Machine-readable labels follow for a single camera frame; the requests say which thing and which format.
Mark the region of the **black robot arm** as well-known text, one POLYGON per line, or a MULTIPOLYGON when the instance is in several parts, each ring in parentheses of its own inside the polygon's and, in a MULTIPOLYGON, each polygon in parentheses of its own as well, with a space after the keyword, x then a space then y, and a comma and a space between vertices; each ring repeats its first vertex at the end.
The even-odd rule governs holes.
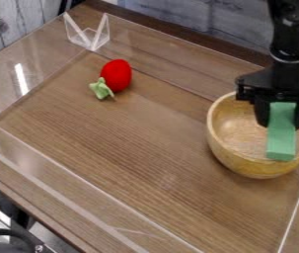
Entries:
POLYGON ((270 104, 294 104, 294 125, 299 129, 299 0, 267 0, 273 23, 269 54, 273 62, 237 78, 237 99, 254 106, 257 123, 267 127, 270 104))

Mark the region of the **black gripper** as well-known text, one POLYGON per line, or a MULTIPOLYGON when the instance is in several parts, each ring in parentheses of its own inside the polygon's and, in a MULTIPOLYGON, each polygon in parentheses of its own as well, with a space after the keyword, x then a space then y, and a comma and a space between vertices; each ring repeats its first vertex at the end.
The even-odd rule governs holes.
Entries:
POLYGON ((299 129, 299 63, 273 61, 271 65, 238 77, 237 99, 254 103, 257 123, 267 127, 270 103, 294 102, 295 128, 299 129))

